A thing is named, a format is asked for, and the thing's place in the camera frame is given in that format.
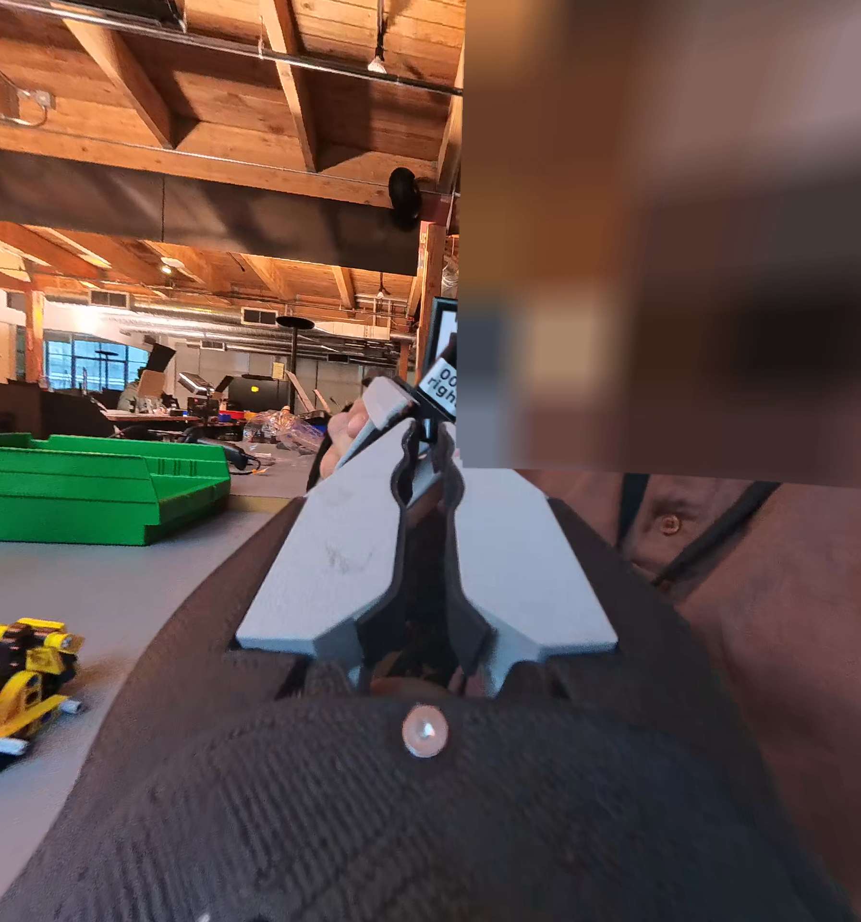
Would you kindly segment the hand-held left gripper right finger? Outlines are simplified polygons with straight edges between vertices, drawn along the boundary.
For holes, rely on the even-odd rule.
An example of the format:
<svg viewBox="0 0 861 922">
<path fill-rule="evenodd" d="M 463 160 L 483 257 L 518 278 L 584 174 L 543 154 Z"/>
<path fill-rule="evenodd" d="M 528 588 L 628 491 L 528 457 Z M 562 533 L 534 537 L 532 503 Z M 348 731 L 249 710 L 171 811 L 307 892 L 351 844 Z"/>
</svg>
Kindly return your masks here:
<svg viewBox="0 0 861 922">
<path fill-rule="evenodd" d="M 508 468 L 466 468 L 439 425 L 449 641 L 484 694 L 518 664 L 604 654 L 618 635 L 546 495 Z"/>
</svg>

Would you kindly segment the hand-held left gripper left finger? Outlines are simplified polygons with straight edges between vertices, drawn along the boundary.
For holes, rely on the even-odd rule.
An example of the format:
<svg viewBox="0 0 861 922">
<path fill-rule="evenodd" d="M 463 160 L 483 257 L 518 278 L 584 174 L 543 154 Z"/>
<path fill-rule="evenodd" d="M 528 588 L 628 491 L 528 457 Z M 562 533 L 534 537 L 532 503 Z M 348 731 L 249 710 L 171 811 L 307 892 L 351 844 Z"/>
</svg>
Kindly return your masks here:
<svg viewBox="0 0 861 922">
<path fill-rule="evenodd" d="M 401 586 L 412 420 L 309 492 L 236 630 L 242 650 L 330 661 L 357 675 L 359 629 Z"/>
</svg>

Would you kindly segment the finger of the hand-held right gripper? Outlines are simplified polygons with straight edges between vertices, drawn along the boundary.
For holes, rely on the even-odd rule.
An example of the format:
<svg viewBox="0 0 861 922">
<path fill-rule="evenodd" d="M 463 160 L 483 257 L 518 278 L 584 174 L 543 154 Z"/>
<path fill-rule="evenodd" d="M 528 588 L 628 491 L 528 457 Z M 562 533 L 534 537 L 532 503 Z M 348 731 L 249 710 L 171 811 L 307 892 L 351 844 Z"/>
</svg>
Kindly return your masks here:
<svg viewBox="0 0 861 922">
<path fill-rule="evenodd" d="M 367 386 L 362 399 L 369 421 L 332 475 L 358 458 L 365 458 L 370 469 L 390 458 L 394 478 L 412 478 L 420 443 L 418 405 L 412 389 L 397 378 L 380 376 Z"/>
<path fill-rule="evenodd" d="M 437 483 L 440 476 L 436 445 L 421 442 L 413 468 L 409 506 L 415 506 Z"/>
</svg>

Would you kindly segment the yellow lego vehicle model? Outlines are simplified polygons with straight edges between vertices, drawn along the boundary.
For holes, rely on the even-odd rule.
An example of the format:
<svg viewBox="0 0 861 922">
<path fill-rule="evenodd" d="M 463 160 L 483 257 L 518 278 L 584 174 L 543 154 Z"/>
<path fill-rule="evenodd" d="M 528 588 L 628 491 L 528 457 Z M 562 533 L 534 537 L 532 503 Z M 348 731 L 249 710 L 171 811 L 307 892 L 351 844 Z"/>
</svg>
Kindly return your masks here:
<svg viewBox="0 0 861 922">
<path fill-rule="evenodd" d="M 0 623 L 0 772 L 19 761 L 59 716 L 82 710 L 64 690 L 76 677 L 84 641 L 61 621 Z"/>
</svg>

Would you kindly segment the person's right hand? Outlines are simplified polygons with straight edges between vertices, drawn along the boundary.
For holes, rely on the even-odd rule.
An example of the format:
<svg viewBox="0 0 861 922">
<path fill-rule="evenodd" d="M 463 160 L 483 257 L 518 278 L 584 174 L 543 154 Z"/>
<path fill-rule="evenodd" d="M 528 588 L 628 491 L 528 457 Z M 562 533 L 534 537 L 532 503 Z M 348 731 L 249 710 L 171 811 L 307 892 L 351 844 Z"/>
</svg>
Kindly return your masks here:
<svg viewBox="0 0 861 922">
<path fill-rule="evenodd" d="M 348 409 L 332 417 L 327 431 L 330 444 L 321 457 L 321 479 L 332 475 L 339 461 L 347 453 L 350 445 L 355 442 L 368 421 L 368 411 L 362 398 L 357 398 Z"/>
</svg>

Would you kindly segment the clear plastic bag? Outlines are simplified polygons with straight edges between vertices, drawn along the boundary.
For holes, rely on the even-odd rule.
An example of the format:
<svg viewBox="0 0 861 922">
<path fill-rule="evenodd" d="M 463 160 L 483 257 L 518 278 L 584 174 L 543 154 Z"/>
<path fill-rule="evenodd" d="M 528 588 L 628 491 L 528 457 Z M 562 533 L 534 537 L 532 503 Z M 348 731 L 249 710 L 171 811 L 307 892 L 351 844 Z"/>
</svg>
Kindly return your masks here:
<svg viewBox="0 0 861 922">
<path fill-rule="evenodd" d="M 323 438 L 320 430 L 287 408 L 252 415 L 242 432 L 243 444 L 273 444 L 305 455 L 315 454 Z"/>
</svg>

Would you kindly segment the black pole heater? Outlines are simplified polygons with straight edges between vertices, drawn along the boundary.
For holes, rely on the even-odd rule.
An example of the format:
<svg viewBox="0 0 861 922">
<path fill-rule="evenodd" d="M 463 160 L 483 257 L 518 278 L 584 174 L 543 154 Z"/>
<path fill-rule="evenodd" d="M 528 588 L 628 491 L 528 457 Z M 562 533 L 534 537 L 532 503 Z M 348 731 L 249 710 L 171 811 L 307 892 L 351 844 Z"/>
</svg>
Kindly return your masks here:
<svg viewBox="0 0 861 922">
<path fill-rule="evenodd" d="M 286 376 L 296 375 L 298 371 L 298 339 L 300 333 L 309 333 L 316 328 L 315 323 L 305 317 L 279 315 L 276 325 L 289 335 L 289 354 L 286 364 Z"/>
</svg>

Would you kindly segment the black monitor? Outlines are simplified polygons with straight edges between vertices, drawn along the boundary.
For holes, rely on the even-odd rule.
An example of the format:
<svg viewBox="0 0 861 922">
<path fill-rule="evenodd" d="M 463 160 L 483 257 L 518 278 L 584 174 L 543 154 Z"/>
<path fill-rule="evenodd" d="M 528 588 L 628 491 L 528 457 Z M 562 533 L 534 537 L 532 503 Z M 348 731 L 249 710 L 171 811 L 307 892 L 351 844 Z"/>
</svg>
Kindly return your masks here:
<svg viewBox="0 0 861 922">
<path fill-rule="evenodd" d="M 259 413 L 281 410 L 289 405 L 289 383 L 272 378 L 241 375 L 228 388 L 229 409 Z"/>
</svg>

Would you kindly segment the black ceiling speaker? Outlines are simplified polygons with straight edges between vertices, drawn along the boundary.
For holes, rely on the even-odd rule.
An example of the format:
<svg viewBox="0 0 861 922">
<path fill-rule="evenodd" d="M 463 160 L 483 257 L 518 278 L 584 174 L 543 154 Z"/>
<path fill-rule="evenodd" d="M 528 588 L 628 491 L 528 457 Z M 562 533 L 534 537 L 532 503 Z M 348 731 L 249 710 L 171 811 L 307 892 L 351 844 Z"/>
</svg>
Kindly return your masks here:
<svg viewBox="0 0 861 922">
<path fill-rule="evenodd" d="M 388 180 L 391 221 L 401 231 L 411 231 L 421 221 L 422 192 L 413 171 L 406 167 L 395 168 Z"/>
</svg>

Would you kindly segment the cardboard box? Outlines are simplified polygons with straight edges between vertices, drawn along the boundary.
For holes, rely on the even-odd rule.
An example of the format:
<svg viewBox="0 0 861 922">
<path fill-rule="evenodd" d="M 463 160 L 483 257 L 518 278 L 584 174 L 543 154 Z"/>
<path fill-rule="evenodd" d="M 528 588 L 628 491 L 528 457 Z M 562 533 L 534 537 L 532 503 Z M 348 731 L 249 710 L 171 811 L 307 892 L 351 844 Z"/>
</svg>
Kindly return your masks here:
<svg viewBox="0 0 861 922">
<path fill-rule="evenodd" d="M 137 391 L 139 398 L 161 398 L 167 380 L 167 368 L 175 356 L 176 350 L 160 343 L 154 344 L 140 376 Z"/>
</svg>

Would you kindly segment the green plastic bin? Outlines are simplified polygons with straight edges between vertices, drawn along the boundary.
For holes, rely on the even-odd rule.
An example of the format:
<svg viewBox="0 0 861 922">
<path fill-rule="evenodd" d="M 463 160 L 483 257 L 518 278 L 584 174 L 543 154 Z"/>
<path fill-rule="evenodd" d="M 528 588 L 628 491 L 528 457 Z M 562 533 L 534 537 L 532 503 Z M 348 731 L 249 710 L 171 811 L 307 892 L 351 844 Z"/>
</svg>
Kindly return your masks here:
<svg viewBox="0 0 861 922">
<path fill-rule="evenodd" d="M 0 434 L 0 542 L 144 547 L 228 504 L 219 445 Z"/>
</svg>

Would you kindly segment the large window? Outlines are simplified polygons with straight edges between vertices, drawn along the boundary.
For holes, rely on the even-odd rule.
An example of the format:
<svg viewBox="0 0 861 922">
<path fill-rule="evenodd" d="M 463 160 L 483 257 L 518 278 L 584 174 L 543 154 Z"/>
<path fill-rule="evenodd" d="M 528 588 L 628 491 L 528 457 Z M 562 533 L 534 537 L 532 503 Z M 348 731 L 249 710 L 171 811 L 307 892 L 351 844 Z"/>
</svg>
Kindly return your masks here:
<svg viewBox="0 0 861 922">
<path fill-rule="evenodd" d="M 44 367 L 56 390 L 122 391 L 146 366 L 149 352 L 70 333 L 46 332 Z"/>
</svg>

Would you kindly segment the black counter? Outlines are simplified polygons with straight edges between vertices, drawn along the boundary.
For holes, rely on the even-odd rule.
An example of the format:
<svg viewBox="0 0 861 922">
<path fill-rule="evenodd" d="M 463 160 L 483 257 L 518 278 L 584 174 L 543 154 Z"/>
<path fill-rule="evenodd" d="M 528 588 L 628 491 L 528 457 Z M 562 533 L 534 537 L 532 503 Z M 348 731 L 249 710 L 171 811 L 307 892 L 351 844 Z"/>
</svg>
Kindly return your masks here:
<svg viewBox="0 0 861 922">
<path fill-rule="evenodd" d="M 0 433 L 111 437 L 115 426 L 92 398 L 43 390 L 26 383 L 0 384 Z"/>
</svg>

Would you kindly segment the metal ceiling pipe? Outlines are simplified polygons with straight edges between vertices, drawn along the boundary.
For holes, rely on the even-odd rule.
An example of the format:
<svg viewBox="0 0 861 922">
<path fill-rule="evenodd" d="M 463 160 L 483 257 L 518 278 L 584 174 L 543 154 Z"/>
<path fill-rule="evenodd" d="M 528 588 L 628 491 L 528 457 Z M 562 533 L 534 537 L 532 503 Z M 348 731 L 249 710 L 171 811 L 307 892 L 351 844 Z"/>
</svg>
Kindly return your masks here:
<svg viewBox="0 0 861 922">
<path fill-rule="evenodd" d="M 32 16 L 69 19 L 78 24 L 98 26 L 126 35 L 165 41 L 183 47 L 245 59 L 283 63 L 312 73 L 344 76 L 360 81 L 404 87 L 447 98 L 463 97 L 463 89 L 458 86 L 447 86 L 414 77 L 380 74 L 369 71 L 365 67 L 349 63 L 335 63 L 304 54 L 278 52 L 265 47 L 262 43 L 252 45 L 236 40 L 204 36 L 166 25 L 152 18 L 138 17 L 96 6 L 59 2 L 0 1 L 0 9 Z"/>
</svg>

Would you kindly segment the black ceiling duct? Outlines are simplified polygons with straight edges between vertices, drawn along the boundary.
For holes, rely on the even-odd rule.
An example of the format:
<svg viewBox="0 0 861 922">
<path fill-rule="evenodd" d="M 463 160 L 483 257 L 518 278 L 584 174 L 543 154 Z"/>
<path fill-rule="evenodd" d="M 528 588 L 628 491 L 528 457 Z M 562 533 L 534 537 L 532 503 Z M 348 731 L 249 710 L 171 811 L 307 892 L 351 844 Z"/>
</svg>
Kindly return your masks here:
<svg viewBox="0 0 861 922">
<path fill-rule="evenodd" d="M 390 210 L 0 150 L 0 221 L 415 276 Z"/>
</svg>

